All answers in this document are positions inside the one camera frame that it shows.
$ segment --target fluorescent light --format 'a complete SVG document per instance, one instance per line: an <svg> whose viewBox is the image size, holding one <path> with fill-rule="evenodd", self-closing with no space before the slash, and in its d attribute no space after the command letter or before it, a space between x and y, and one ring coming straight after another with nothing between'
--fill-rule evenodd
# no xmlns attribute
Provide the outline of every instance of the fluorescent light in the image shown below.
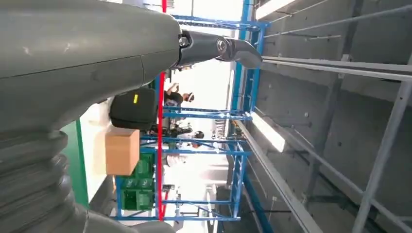
<svg viewBox="0 0 412 233"><path fill-rule="evenodd" d="M270 0L256 10L256 19L261 19L295 0Z"/></svg>
<svg viewBox="0 0 412 233"><path fill-rule="evenodd" d="M285 148L285 139L256 113L251 113L252 122L256 128L269 140L280 153Z"/></svg>

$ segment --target green wall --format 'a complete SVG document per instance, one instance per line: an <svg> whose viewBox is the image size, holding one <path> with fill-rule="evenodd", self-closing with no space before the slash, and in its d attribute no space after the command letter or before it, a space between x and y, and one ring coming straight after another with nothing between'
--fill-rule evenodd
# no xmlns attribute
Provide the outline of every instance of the green wall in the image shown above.
<svg viewBox="0 0 412 233"><path fill-rule="evenodd" d="M70 123L62 128L62 131L69 136L68 145L63 150L63 154L69 159L69 174L76 202L88 208L85 159L80 121L77 120Z"/></svg>

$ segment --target yellow label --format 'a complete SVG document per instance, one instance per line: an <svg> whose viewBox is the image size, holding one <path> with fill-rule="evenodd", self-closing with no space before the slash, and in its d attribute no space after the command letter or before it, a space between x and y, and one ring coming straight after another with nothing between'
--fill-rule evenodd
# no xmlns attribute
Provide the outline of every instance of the yellow label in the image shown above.
<svg viewBox="0 0 412 233"><path fill-rule="evenodd" d="M133 103L137 103L137 100L139 99L139 95L135 94L135 99L133 100Z"/></svg>

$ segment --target red pole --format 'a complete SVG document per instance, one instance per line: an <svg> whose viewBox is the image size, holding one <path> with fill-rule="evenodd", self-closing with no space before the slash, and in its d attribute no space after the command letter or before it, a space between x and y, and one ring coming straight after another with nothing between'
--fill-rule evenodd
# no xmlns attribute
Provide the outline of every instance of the red pole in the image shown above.
<svg viewBox="0 0 412 233"><path fill-rule="evenodd" d="M167 0L162 0L162 10L165 13L167 9ZM159 221L163 221L164 212L162 211L163 201L162 201L162 149L163 149L163 98L164 98L164 84L165 84L166 73L163 71L160 73L160 82L159 82L159 111L158 111L158 120L159 125L157 127L157 198L159 203Z"/></svg>
<svg viewBox="0 0 412 233"><path fill-rule="evenodd" d="M166 194L165 194L165 200L167 200L168 198L169 198L169 192L166 192ZM167 204L163 204L163 210L162 210L163 217L164 217L165 214L166 214L166 206L167 206Z"/></svg>

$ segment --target machine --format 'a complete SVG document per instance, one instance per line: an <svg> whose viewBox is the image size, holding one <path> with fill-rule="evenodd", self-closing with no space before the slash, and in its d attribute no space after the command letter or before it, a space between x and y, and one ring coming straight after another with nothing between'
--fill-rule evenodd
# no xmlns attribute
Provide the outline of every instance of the machine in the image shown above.
<svg viewBox="0 0 412 233"><path fill-rule="evenodd" d="M126 227L74 202L67 136L92 104L161 71L261 57L245 41L182 31L170 15L98 0L0 2L0 229L3 233L167 233Z"/></svg>

